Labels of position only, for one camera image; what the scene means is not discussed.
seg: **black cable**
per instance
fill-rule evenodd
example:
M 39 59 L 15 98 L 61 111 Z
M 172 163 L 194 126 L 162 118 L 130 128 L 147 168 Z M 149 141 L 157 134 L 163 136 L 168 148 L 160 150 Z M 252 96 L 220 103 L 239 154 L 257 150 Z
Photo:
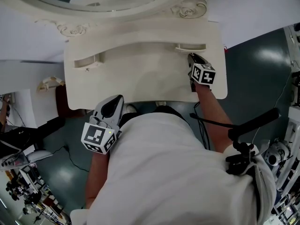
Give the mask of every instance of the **black cable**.
M 290 26 L 287 26 L 287 27 L 288 27 L 288 29 L 289 29 L 289 30 L 290 30 L 290 32 L 291 32 L 290 34 L 292 35 L 292 30 L 291 30 Z
M 199 104 L 200 104 L 200 102 L 196 103 L 194 106 L 194 112 L 197 117 L 198 117 L 198 114 L 197 114 L 196 108 L 199 106 Z M 199 130 L 200 130 L 200 135 L 202 138 L 203 146 L 205 149 L 207 149 L 207 147 L 208 147 L 208 149 L 210 150 L 210 139 L 209 139 L 205 124 L 201 120 L 197 120 L 197 122 L 198 122 Z
M 29 139 L 30 139 L 30 133 L 29 133 L 29 138 L 28 138 L 27 142 L 23 145 L 21 151 L 15 153 L 15 154 L 13 154 L 13 155 L 11 155 L 10 157 L 6 158 L 6 159 L 5 159 L 4 161 L 2 161 L 1 163 L 2 163 L 2 164 L 5 163 L 8 159 L 13 158 L 14 156 L 18 156 L 18 157 L 19 157 L 20 154 L 24 151 L 24 147 L 25 147 L 26 144 L 28 143 Z
M 298 64 L 298 62 L 297 62 L 296 60 L 294 60 L 294 61 L 292 61 L 292 62 L 297 63 L 297 67 L 300 68 L 300 67 L 299 67 L 299 64 Z
M 6 121 L 8 121 L 11 125 L 13 125 L 15 127 L 15 125 L 10 120 L 8 120 L 7 118 L 6 118 Z
M 86 169 L 84 169 L 84 168 L 81 168 L 81 167 L 77 166 L 77 165 L 73 162 L 73 160 L 71 159 L 71 154 L 70 154 L 70 151 L 69 151 L 69 147 L 68 147 L 68 146 L 63 145 L 63 146 L 60 147 L 59 149 L 55 150 L 52 154 L 58 152 L 58 151 L 61 150 L 62 148 L 64 148 L 64 149 L 67 151 L 67 153 L 69 154 L 69 159 L 70 159 L 71 163 L 72 163 L 75 167 L 77 167 L 78 169 L 83 170 L 83 171 L 86 171 L 86 172 L 89 173 L 88 170 L 86 170 Z M 45 158 L 43 158 L 43 159 L 41 159 L 41 160 L 38 160 L 37 162 L 42 161 L 42 160 L 47 159 L 47 158 L 49 158 L 49 157 L 45 157 Z
M 204 118 L 199 118 L 197 116 L 197 114 L 194 114 L 194 113 L 190 113 L 189 115 L 190 115 L 191 118 L 194 118 L 194 119 L 197 119 L 197 120 L 203 121 L 203 122 L 208 122 L 208 123 L 211 123 L 211 124 L 214 124 L 214 125 L 217 125 L 217 126 L 221 126 L 221 127 L 225 127 L 225 128 L 236 128 L 237 127 L 237 125 L 233 125 L 233 124 L 215 122 L 215 121 L 207 120 L 207 119 L 204 119 Z
M 68 154 L 69 154 L 69 159 L 70 159 L 71 163 L 72 163 L 75 167 L 77 167 L 77 168 L 79 168 L 80 170 L 83 170 L 83 171 L 86 171 L 86 172 L 89 173 L 88 170 L 85 170 L 84 168 L 80 168 L 79 166 L 77 166 L 77 165 L 72 161 L 70 152 L 69 152 L 69 151 L 67 151 L 67 152 L 68 152 Z
M 25 125 L 25 123 L 24 123 L 24 121 L 23 121 L 23 119 L 22 119 L 22 117 L 20 116 L 20 114 L 19 114 L 19 112 L 18 112 L 18 110 L 16 110 L 15 108 L 14 108 L 14 106 L 12 106 L 12 108 L 17 112 L 17 114 L 19 115 L 19 117 L 20 117 L 20 119 L 21 119 L 21 121 L 22 121 L 22 123 L 23 123 L 23 125 L 24 125 L 24 127 L 26 127 L 26 125 Z

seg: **white t-shirt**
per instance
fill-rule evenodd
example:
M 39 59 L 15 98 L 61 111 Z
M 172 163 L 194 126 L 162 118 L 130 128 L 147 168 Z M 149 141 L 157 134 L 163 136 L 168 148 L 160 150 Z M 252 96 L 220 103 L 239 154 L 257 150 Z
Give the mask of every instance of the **white t-shirt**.
M 206 150 L 184 120 L 166 113 L 139 116 L 121 130 L 107 181 L 89 210 L 71 213 L 74 225 L 257 223 L 253 178 L 226 173 L 225 158 L 238 154 L 232 146 L 224 154 Z M 268 166 L 256 160 L 262 224 L 276 190 Z

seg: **carved rosette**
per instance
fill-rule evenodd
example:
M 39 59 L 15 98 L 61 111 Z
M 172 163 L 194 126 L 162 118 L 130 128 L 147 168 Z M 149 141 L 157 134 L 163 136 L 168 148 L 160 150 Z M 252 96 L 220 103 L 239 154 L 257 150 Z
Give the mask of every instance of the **carved rosette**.
M 76 37 L 86 33 L 87 28 L 84 25 L 62 24 L 57 29 L 66 37 Z
M 174 16 L 181 18 L 198 18 L 207 11 L 207 0 L 184 0 L 171 8 Z

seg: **wire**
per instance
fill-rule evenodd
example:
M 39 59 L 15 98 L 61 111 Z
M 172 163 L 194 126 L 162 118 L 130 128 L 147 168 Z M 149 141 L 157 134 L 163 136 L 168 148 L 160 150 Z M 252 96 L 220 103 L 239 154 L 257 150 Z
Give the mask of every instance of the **wire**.
M 278 101 L 280 100 L 280 98 L 281 98 L 283 92 L 285 91 L 285 88 L 286 88 L 286 86 L 287 86 L 287 82 L 289 81 L 289 78 L 290 78 L 291 74 L 292 74 L 292 70 L 290 71 L 290 74 L 289 74 L 289 76 L 287 77 L 285 86 L 283 87 L 283 89 L 282 89 L 282 91 L 281 91 L 281 94 L 280 94 L 279 98 L 276 100 L 276 103 L 275 103 L 274 107 L 276 107 L 276 105 L 277 105 Z M 260 128 L 261 128 L 261 127 L 259 127 L 259 128 L 257 129 L 257 131 L 256 131 L 256 133 L 255 133 L 255 135 L 254 135 L 254 137 L 253 137 L 253 139 L 252 139 L 252 144 L 253 144 L 254 139 L 255 139 L 255 137 L 256 137 L 256 134 L 258 133 L 258 131 L 259 131 Z
M 20 119 L 21 119 L 21 121 L 22 121 L 22 123 L 23 123 L 23 125 L 24 125 L 24 127 L 26 127 L 26 125 L 25 125 L 25 123 L 24 123 L 24 121 L 23 121 L 23 119 L 22 119 L 22 117 L 20 116 L 20 114 L 19 114 L 19 112 L 18 112 L 18 110 L 16 110 L 13 106 L 12 106 L 12 108 L 17 112 L 17 114 L 19 115 L 19 117 L 20 117 Z
M 75 167 L 77 167 L 78 169 L 83 170 L 83 171 L 86 171 L 86 172 L 89 173 L 88 170 L 86 170 L 86 169 L 84 169 L 84 168 L 81 168 L 81 167 L 77 166 L 77 165 L 73 162 L 73 160 L 71 159 L 71 154 L 70 154 L 69 148 L 68 148 L 68 146 L 66 146 L 66 145 L 63 145 L 63 146 L 60 147 L 59 149 L 55 150 L 55 151 L 52 153 L 52 155 L 54 155 L 54 153 L 58 152 L 58 151 L 61 150 L 62 148 L 64 148 L 64 149 L 66 150 L 66 152 L 69 154 L 69 159 L 70 159 L 71 163 L 72 163 Z M 41 159 L 41 160 L 38 160 L 37 162 L 43 161 L 44 159 L 47 159 L 47 158 L 49 158 L 49 157 L 45 157 L 45 158 L 43 158 L 43 159 Z
M 291 30 L 290 26 L 287 26 L 287 27 L 289 28 L 289 30 L 290 30 L 290 32 L 291 32 L 291 35 L 292 35 L 292 30 Z
M 69 159 L 70 159 L 71 163 L 72 163 L 75 167 L 77 167 L 77 168 L 79 168 L 80 170 L 83 170 L 83 171 L 86 171 L 86 172 L 89 173 L 88 170 L 85 170 L 84 168 L 80 168 L 79 166 L 77 166 L 77 165 L 72 161 L 70 152 L 69 152 L 69 151 L 67 151 L 67 152 L 68 152 L 68 154 L 69 154 Z
M 197 119 L 199 121 L 202 121 L 202 122 L 208 122 L 208 123 L 211 123 L 211 124 L 214 124 L 214 125 L 217 125 L 217 126 L 221 126 L 221 127 L 225 127 L 225 128 L 236 128 L 237 127 L 236 125 L 233 125 L 233 124 L 221 123 L 221 122 L 207 120 L 207 119 L 204 119 L 204 118 L 199 118 L 197 116 L 197 114 L 194 114 L 194 113 L 190 113 L 190 117 L 194 118 L 194 119 Z
M 8 119 L 6 119 L 6 121 L 8 121 L 11 125 L 15 127 L 15 125 L 11 121 L 9 121 Z
M 14 161 L 16 161 L 16 160 L 18 159 L 18 157 L 20 156 L 20 154 L 24 151 L 24 147 L 25 147 L 26 144 L 28 143 L 29 139 L 30 139 L 30 133 L 29 133 L 29 138 L 28 138 L 28 140 L 26 141 L 26 143 L 23 145 L 21 151 L 19 151 L 19 152 L 16 153 L 16 154 L 11 155 L 10 157 L 6 158 L 4 161 L 2 160 L 1 163 L 2 163 L 2 164 L 5 163 L 8 159 L 13 158 L 14 156 L 17 156 L 17 158 L 14 160 Z
M 300 68 L 300 67 L 299 67 L 299 64 L 298 64 L 298 62 L 297 62 L 296 60 L 293 60 L 292 63 L 296 63 L 296 64 L 297 64 L 297 67 Z
M 198 114 L 197 114 L 197 111 L 196 111 L 196 107 L 198 107 L 200 104 L 200 102 L 196 103 L 194 105 L 194 112 L 195 112 L 195 115 L 198 117 Z M 200 135 L 201 135 L 201 138 L 202 138 L 202 142 L 203 142 L 203 146 L 205 149 L 208 149 L 210 150 L 210 139 L 208 137 L 208 133 L 206 131 L 206 127 L 205 127 L 205 124 L 203 123 L 203 121 L 197 119 L 197 122 L 198 122 L 198 126 L 199 126 L 199 130 L 200 130 Z

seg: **dark gray floor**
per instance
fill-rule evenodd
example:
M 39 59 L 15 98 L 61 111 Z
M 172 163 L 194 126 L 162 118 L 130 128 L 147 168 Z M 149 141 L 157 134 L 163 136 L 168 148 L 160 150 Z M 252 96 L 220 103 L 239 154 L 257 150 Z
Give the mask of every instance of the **dark gray floor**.
M 290 73 L 289 54 L 283 29 L 257 37 L 230 48 L 226 54 L 228 96 L 220 103 L 234 124 L 241 124 L 274 107 Z M 288 108 L 291 97 L 291 79 L 279 100 L 277 107 L 282 117 L 257 133 L 255 144 L 261 139 L 284 137 L 287 125 Z M 200 139 L 197 122 L 189 117 L 194 104 L 171 102 L 191 125 Z M 138 103 L 135 106 L 142 113 L 155 109 L 155 103 Z M 84 122 L 88 116 L 68 119 L 64 127 L 44 139 L 45 148 L 51 152 L 64 144 L 70 147 L 72 160 L 80 167 L 89 169 L 92 153 L 80 142 Z M 255 131 L 241 137 L 251 142 Z M 70 213 L 84 206 L 84 187 L 87 172 L 73 166 L 68 153 L 60 150 L 54 156 L 37 163 L 38 170 L 49 185 L 55 197 Z

